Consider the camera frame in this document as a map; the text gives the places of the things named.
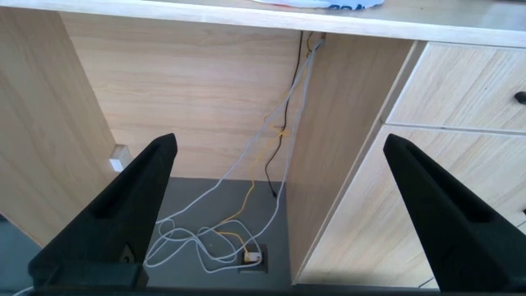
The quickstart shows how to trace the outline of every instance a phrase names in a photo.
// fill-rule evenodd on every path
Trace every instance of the yellow cable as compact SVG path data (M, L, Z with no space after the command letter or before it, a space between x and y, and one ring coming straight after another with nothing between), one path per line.
M236 233L231 233L231 232L226 232L226 231L221 231L221 232L217 232L215 231L217 234L223 234L223 235L233 235L237 238L239 238L239 240L241 241L241 244L243 245L243 249L245 249L245 252L248 252L247 250L247 246L244 246L245 244L245 241L241 238L241 236L239 234L236 234Z
M303 80L303 78L305 77L305 73L306 71L304 70L303 73L302 73L302 76L300 77L300 81ZM266 123L266 121L268 120L268 117L269 115L265 116L264 118L264 122ZM244 210L245 210L245 205L247 204L247 200L248 200L248 197L250 196L250 194L252 193L252 190L254 190L254 187L256 186L256 181L255 181L255 178L254 178L254 175L253 175L253 169L254 167L256 166L256 164L258 164L261 160L261 157L263 156L263 154L270 148L270 144L272 144L273 141L276 141L279 139L280 136L290 136L288 132L286 132L285 130L279 130L278 127L272 127L272 129L274 129L275 131L277 131L278 133L278 136L275 136L274 138L270 139L265 147L260 150L260 153L259 155L257 156L256 160L254 160L254 162L252 162L250 168L249 168L249 174L252 176L251 178L251 183L252 185L250 186L250 189L248 189L248 192L247 194L245 195L245 199L243 200L243 204L241 206L241 209L238 210L238 212L234 215L231 215L230 217L228 217L227 219L223 220L221 223L223 222L227 222L229 220L232 220L234 219L235 217L237 217L239 214L241 214ZM230 233L230 232L217 232L217 234L226 234L226 235L234 235L236 237L239 238L239 240L241 241L241 243L244 245L244 241L242 240L241 236L239 234L236 234L236 233Z
M270 148L270 144L272 144L272 142L276 141L279 139L280 136L288 136L288 133L283 131L281 132L280 130L278 130L277 127L273 127L278 133L279 135L278 136L275 136L274 138L270 139L265 147L260 151L260 154L257 156L256 160L254 160L254 162L251 164L250 166L250 169L249 169L249 172L250 174L252 175L252 171L254 169L254 166L256 166L256 164L258 164L261 160L261 157L263 156L263 154ZM241 206L241 209L238 210L238 212L234 215L231 215L230 217L228 217L227 219L223 220L223 222L226 222L226 221L229 221L229 220L232 220L234 219L235 217L237 217L239 214L241 214L241 212L243 212L243 210L245 210L245 205L247 204L247 200L248 200L248 197L250 196L250 194L252 193L252 190L254 190L254 187L256 186L256 182L254 180L254 176L252 175L252 179L251 179L251 182L252 182L252 186L250 187L250 189L248 189L248 192L245 196L245 200L243 201L243 205Z

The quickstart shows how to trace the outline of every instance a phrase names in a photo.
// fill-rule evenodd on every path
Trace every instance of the cable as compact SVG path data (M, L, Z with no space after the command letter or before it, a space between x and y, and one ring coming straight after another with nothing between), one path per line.
M265 148L263 148L263 150L261 150L261 152L257 156L256 160L251 164L250 169L248 170L249 174L251 175L251 186L250 186L250 189L248 189L248 192L247 192L247 194L245 196L245 199L243 200L243 204L241 206L241 209L236 214L231 215L227 219L223 220L223 222L231 220L231 219L237 217L239 214L241 214L243 212L243 210L245 210L245 205L247 204L248 197L250 196L252 190L254 190L254 187L256 186L256 182L254 180L254 174L253 174L254 167L256 166L256 164L258 164L260 162L261 157L270 148L270 144L272 144L272 142L274 142L274 140L278 140L278 138L281 139L283 136L287 136L284 131L281 131L281 132L278 131L278 132L279 132L279 135L274 137L274 138L272 138L272 139L270 139L267 142L267 144L265 145Z
M312 34L314 34L313 31L311 31L311 33L309 33L309 36L307 37L307 49L309 50L308 54L312 53L312 49L311 49L311 37L312 37Z
M301 58L302 58L302 46L303 46L303 31L301 31L301 32L300 32L300 35L299 35L298 60L296 61L296 70L294 70L293 81L292 81L290 87L293 86L294 81L296 80L296 75L298 74L299 62L300 62L300 60L301 60ZM289 100L287 100L287 104L285 105L285 111L284 111L284 123L283 123L283 127L281 128L281 132L283 132L283 131L285 130L285 128L287 128L288 102L289 102ZM274 154L272 154L272 156L269 158L269 160L268 160L268 161L266 162L266 164L265 164L265 175L266 175L266 180L267 180L267 182L269 183L270 191L272 192L272 196L273 196L273 197L277 197L277 194L276 194L276 191L274 190L274 187L272 186L272 182L270 181L270 177L269 177L269 164L270 164L270 162L274 159L274 157L278 154L279 148L281 148L281 142L282 142L282 140L283 140L283 137L280 136L280 137L279 137L278 147L276 147L276 150L274 151Z
M301 114L303 112L303 110L305 109L305 103L307 101L307 89L308 89L308 84L309 84L309 80L311 78L311 73L312 73L312 65L313 65L313 62L314 62L314 58L316 56L316 51L317 49L324 43L324 40L320 40L318 41L318 43L316 44L312 54L309 56L309 58L303 63L302 67L301 67L301 72L303 72L305 70L305 67L307 67L307 78L306 78L306 82L304 84L304 87L303 87L303 97L302 97L302 106L299 110L299 113L297 115L297 117L295 118L294 120L294 123L293 123L293 128L292 128L292 131L291 131L291 134L294 134L295 131L296 131L296 128L298 126L298 123L299 123L299 118L301 117ZM216 270L209 270L206 268L205 266L205 263L203 262L202 260L202 257L201 257L201 251L203 251L203 253L211 260L213 261L218 261L218 262L222 262L222 263L231 263L231 262L234 262L236 260L236 256L238 254L238 252L240 252L241 250L243 250L243 248L250 242L250 241L253 241L254 244L256 245L257 249L259 252L261 252L261 249L260 249L260 246L259 244L257 243L256 241L256 238L258 238L259 236L261 236L270 226L270 224L272 223L272 221L274 221L274 218L275 216L277 215L278 211L279 211L279 203L280 203L280 198L281 198L281 193L283 192L283 189L284 189L284 184L285 184L285 179L287 178L287 174L288 174L288 169L289 169L289 166L290 166L290 160L292 158L292 152L293 152L293 147L294 147L294 142L295 142L295 139L291 139L290 141L290 144L288 146L288 149L287 149L287 158L286 158L286 161L285 161L285 171L284 171L284 174L283 174L283 177L282 177L282 180L281 180L281 186L279 188L279 192L278 192L278 196L277 196L277 199L276 199L276 207L275 207L275 210L274 210L274 213L272 214L272 216L270 217L269 221L267 222L267 224L265 225L265 227L263 227L263 229L257 233L256 235L252 235L252 233L247 229L247 227L239 220L228 220L228 221L222 221L220 223L218 223L216 226L213 226L213 227L203 227L201 229L199 229L199 231L197 231L197 234L194 234L192 233L191 231L187 230L187 229L184 229L184 228L175 228L175 222L172 220L172 218L176 215L179 215L181 213L183 213L184 211L186 211L187 209L189 209L192 205L194 205L196 202L198 202L200 199L202 199L203 197L205 197L208 193L212 192L213 190L215 190L220 184L221 182L223 181L224 178L226 178L230 172L239 164L239 162L241 161L241 159L244 157L244 155L247 153L247 150L248 150L248 147L250 147L250 145L255 141L257 140L257 138L259 138L259 136L261 135L261 133L268 127L268 124L270 122L270 120L277 114L277 112L279 112L284 104L290 100L290 97L291 97L291 94L294 90L294 88L298 85L298 82L299 82L299 79L296 78L289 93L288 93L288 97L287 99L270 115L270 118L269 118L269 121L267 121L263 127L261 128L261 130L254 136L254 138L252 138L245 146L245 150L243 151L242 155L239 157L239 160L236 161L236 163L234 163L233 167L230 168L230 170L216 183L215 186L213 186L211 189L209 189L208 191L206 191L205 193L203 193L201 196L197 197L197 199L195 199L190 205L188 205L187 207L185 207L183 210L180 210L172 215L170 215L169 217L167 218L164 218L164 219L161 219L157 222L157 224L160 224L159 226L159 234L160 234L160 237L155 240L154 244L152 245L152 247L150 248L150 250L147 252L146 254L146 259L145 259L145 265L147 267L156 267L156 266L160 266L162 264L164 264L166 261L168 261L170 258L174 257L175 255L177 255L181 249L186 245L188 244L189 242L195 242L196 243L196 250L197 250L197 255L199 257L199 260L200 260L200 264L201 266L203 267L203 270L207 273L215 273L215 272L218 272L218 271L224 271L224 270L229 270L229 269L238 269L238 268L247 268L247 267L252 267L252 266L256 266L258 264L260 264L260 262L255 262L255 263L252 263L252 264L249 264L249 265L242 265L242 266L224 266L224 267L220 267L219 269L216 269ZM172 223L172 226L173 228L171 230L169 230L168 232L166 233L162 233L161 231L161 227L162 225L167 222L167 221L170 221ZM243 243L243 245L236 249L231 242L229 242L222 234L218 234L217 232L215 232L215 230L219 227L222 227L222 226L225 226L227 224L239 224L249 235L249 239ZM190 236L189 237L185 237L185 238L172 238L172 234L176 233L176 232L184 232L186 234L189 234ZM210 255L210 253L207 251L206 247L205 247L205 244L200 240L200 236L203 236L207 233L213 233L213 234L217 234L218 236L220 236L223 240L225 240L229 245L230 247L232 248L232 252L227 254L227 255L223 255L223 256L220 256L220 257L215 257L215 256L212 256ZM182 242L182 245L179 246L179 248L177 250L175 250L174 252L172 252L169 256L167 256L166 258L164 258L161 262L158 262L158 263L155 263L155 264L150 264L149 263L149 260L167 243L167 242Z
M20 296L22 295L23 293L27 293L27 292L30 292L31 290L33 289L33 286L30 286L30 287L27 287L25 289L22 289L16 293L13 294L13 296Z

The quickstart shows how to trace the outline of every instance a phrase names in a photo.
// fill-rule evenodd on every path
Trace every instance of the white cable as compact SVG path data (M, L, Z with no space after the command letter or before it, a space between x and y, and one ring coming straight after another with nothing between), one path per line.
M307 101L307 90L308 90L309 82L311 80L312 65L314 63L314 59L315 59L315 56L316 56L316 51L323 43L324 43L324 40L318 41L318 43L315 45L314 49L312 50L311 54L309 55L308 59L303 63L303 65L301 66L301 70L299 71L299 73L303 73L303 71L305 69L305 66L308 65L308 67L307 67L307 77L305 79L305 84L304 84L304 87L303 87L302 106L301 106L301 108L299 110L298 115L296 116L296 118L294 120L294 124L293 124L293 127L292 127L291 135L295 134L297 125L299 124L299 119L300 119L300 117L301 117L301 115L303 113L303 110L305 109L305 104L306 104L306 101ZM215 184L215 186L213 186L211 189L209 189L208 191L203 193L201 196L197 197L197 199L195 199L192 203L190 203L184 209L182 209L182 210L180 210L180 211L178 211L178 212L176 212L176 213L174 213L174 214L172 214L172 215L170 215L170 216L168 216L168 217L166 217L164 219L161 219L161 220L156 222L156 224L160 224L159 229L158 229L160 237L154 242L154 244L152 245L152 247L150 248L150 250L146 254L145 266L147 266L147 267L156 267L156 266L160 266L160 265L164 264L166 261L168 261L169 259L171 259L175 255L177 255L182 250L182 248L185 245L187 245L187 243L189 243L189 242L195 242L196 243L197 256L199 257L199 261L201 263L201 266L203 267L203 270L206 273L209 273L209 274L215 273L215 272L218 272L218 271L228 270L228 269L247 268L247 267L251 267L251 266L256 266L256 265L258 265L260 263L260 262L255 262L255 263L252 263L250 265L242 265L242 266L224 266L224 267L220 267L219 269L209 270L209 269L206 268L205 263L203 262L200 250L203 251L203 253L209 259L211 259L213 261L218 261L218 262L221 262L221 263L232 263L232 262L234 262L236 260L236 257L237 257L236 255L241 250L243 250L244 247L247 244L249 244L250 241L253 241L254 244L256 245L257 249L258 249L258 252L261 252L260 246L257 243L256 238L258 238L260 235L262 235L269 228L270 224L272 224L272 221L274 220L275 216L277 215L277 213L279 211L279 203L280 203L281 193L282 193L283 188L284 188L285 179L287 178L288 169L289 169L289 165L290 165L290 160L292 158L292 151L293 151L293 147L294 147L295 138L291 139L290 144L289 144L288 149L287 149L287 159L286 159L286 162L285 162L284 175L282 177L281 186L279 188L278 196L276 198L276 207L275 207L274 213L270 217L270 219L269 219L268 223L265 225L265 227L259 233L257 233L256 235L252 235L251 232L247 229L247 227L239 220L224 221L224 222L221 222L221 223L217 224L216 226L213 226L213 227L210 227L210 228L203 227L203 228L199 229L199 231L197 231L197 235L195 235L194 233L192 233L191 231L189 231L187 229L175 228L175 222L172 220L172 218L174 216L176 216L176 215L180 215L181 213L185 212L191 206L196 204L201 198L205 197L208 193L214 191L223 182L223 180L233 171L233 169L236 168L236 166L239 164L239 162L242 160L242 158L247 153L248 148L251 146L251 144L260 137L261 133L268 127L268 124L272 120L272 118L277 114L278 111L280 111L284 107L286 102L288 102L290 100L290 97L291 97L294 89L298 85L298 82L301 80L301 76L302 75L298 75L296 77L296 79L293 82L293 85L290 88L290 91L288 92L287 99L269 116L268 120L265 122L265 124L263 125L261 130L245 145L245 149L244 149L243 153L241 154L241 156L239 157L239 159L228 170L228 172ZM172 229L163 234L162 231L161 231L161 226L163 225L164 222L167 222L167 221L171 221L172 222ZM224 235L218 234L218 233L215 232L215 230L218 227L224 226L226 224L231 224L231 223L236 223L236 224L241 225L243 227L243 229L248 233L248 235L250 237L238 249L236 249L234 247L234 245L227 238L224 237ZM176 233L178 231L184 232L186 234L189 234L190 237L172 238L172 234L174 234L174 233ZM212 256L211 254L209 254L208 250L205 247L205 244L201 241L201 239L199 237L204 235L204 234L210 233L210 232L213 233L213 234L217 234L223 240L225 240L230 245L230 247L232 248L233 251L231 253L229 253L228 255L224 255L224 256L221 256L221 257L215 257L215 256ZM155 246L161 241L163 241L163 243L156 248ZM148 263L149 259L151 259L167 242L183 242L183 243L182 243L181 246L179 246L179 248L177 250L173 251L169 256L164 258L162 261L160 261L158 263L155 263L155 264L149 264Z
M23 289L23 290L20 290L20 291L14 293L13 296L20 296L20 295L22 295L23 293L30 292L32 289L33 289L33 286L27 287L27 288L25 288L25 289Z
M303 71L305 70L305 66L308 64L308 62L311 60L312 58L312 55L309 56L309 58L303 63L303 65L300 67L300 70L298 71L298 73L303 73ZM263 125L263 127L260 129L260 131L245 145L245 149L243 150L241 156L239 156L239 159L232 165L232 167L227 171L227 173L225 175L223 175L223 177L221 177L218 182L212 187L210 188L209 190L207 190L205 193L201 194L199 197L197 197L197 199L195 199L193 202L191 202L188 206L186 206L184 209L176 212L176 213L173 213L171 214L170 216L164 218L164 219L161 219L161 220L158 220L157 222L155 222L156 224L160 224L160 223L163 223L164 221L166 220L169 220L170 218L173 218L175 217L176 215L180 215L182 213L184 213L185 211L187 211L188 209L190 209L193 205L195 205L198 201L200 201L203 197L205 197L206 195L208 195L210 192L213 192L222 182L225 178L227 178L230 173L232 173L232 171L238 166L238 164L241 162L241 160L245 157L245 154L248 152L248 148L250 148L250 146L252 145L252 143L254 143L260 136L261 136L261 133L268 127L268 125L270 124L270 122L272 121L272 118L285 106L285 104L290 100L290 97L294 91L294 89L296 88L296 86L298 86L298 83L299 81L301 80L301 76L302 75L298 75L296 76L296 79L294 79L294 83L293 85L291 86L290 90L288 91L288 95L287 95L287 99L283 101L283 103L281 103L278 108L276 110L274 110L274 112L269 116L269 118L267 119L267 121L265 122L265 124Z

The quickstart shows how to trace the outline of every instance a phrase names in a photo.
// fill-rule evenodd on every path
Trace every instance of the black cable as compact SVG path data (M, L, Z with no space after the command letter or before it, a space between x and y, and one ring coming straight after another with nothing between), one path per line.
M311 37L312 37L312 34L314 34L314 31L309 33L309 36L307 37L307 49L309 50L309 53L312 53L312 49L311 49Z
M299 62L300 62L300 59L302 58L302 43L303 43L303 31L300 32L300 35L299 35L299 46L298 46L298 61L296 62L296 70L294 70L294 76L293 76L293 81L292 83L290 84L290 87L293 87L294 85L294 81L296 80L296 76L298 75L298 68L299 68ZM285 128L287 127L287 112L288 112L288 102L290 101L290 99L287 101L287 103L285 104L285 112L284 112L284 123L283 123L283 126L281 127L281 132L283 132L285 130ZM274 159L274 157L276 156L276 154L278 154L278 151L279 151L279 148L281 148L281 141L283 140L283 135L279 135L279 143L278 143L278 147L276 148L276 150L274 151L274 154L272 154L272 156L269 158L269 161L266 162L265 164L265 174L266 174L266 180L268 181L269 183L269 187L270 187L270 190L272 191L272 196L273 197L277 197L278 196L278 193L276 193L276 191L274 190L274 188L272 187L272 182L270 181L270 177L269 177L269 164L270 162Z

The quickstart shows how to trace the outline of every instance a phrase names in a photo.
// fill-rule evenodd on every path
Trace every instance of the wood grain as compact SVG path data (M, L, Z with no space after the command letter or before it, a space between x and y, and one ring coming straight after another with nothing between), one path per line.
M384 126L299 282L418 287L432 277L382 152L405 137L512 224L524 221L526 136Z
M295 279L377 122L412 41L327 35L316 56L287 179Z
M0 56L0 211L43 246L115 176L115 141L56 12L0 8Z
M391 0L360 12L293 9L247 0L0 0L0 6L526 47L526 6L521 2Z
M526 132L526 50L431 43L388 123Z
M284 99L298 56L300 32L291 30L81 14L62 19L117 143L136 156L174 132L175 177L223 176ZM299 103L292 99L289 121ZM283 111L271 125L282 124ZM228 178L249 179L251 163L276 135L265 132ZM276 146L256 166L257 180L266 180L263 167ZM285 151L269 167L272 180L282 178Z

